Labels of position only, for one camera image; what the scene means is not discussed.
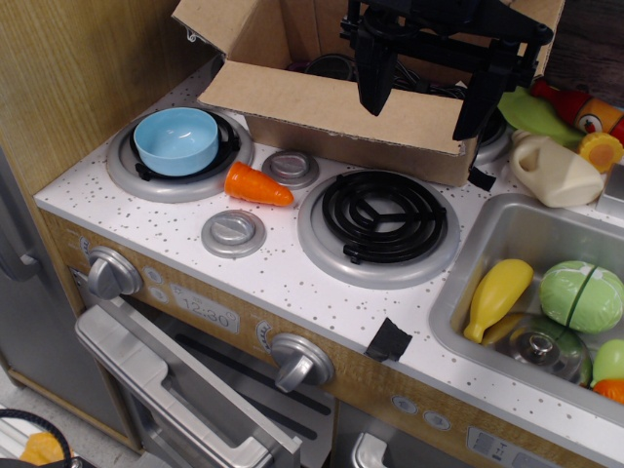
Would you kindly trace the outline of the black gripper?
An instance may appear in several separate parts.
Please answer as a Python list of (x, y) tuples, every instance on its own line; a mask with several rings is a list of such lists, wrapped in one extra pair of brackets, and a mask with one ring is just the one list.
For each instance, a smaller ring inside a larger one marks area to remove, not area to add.
[(349, 1), (341, 35), (355, 52), (361, 105), (378, 116), (399, 56), (471, 74), (453, 131), (477, 137), (502, 95), (532, 78), (553, 30), (500, 1)]

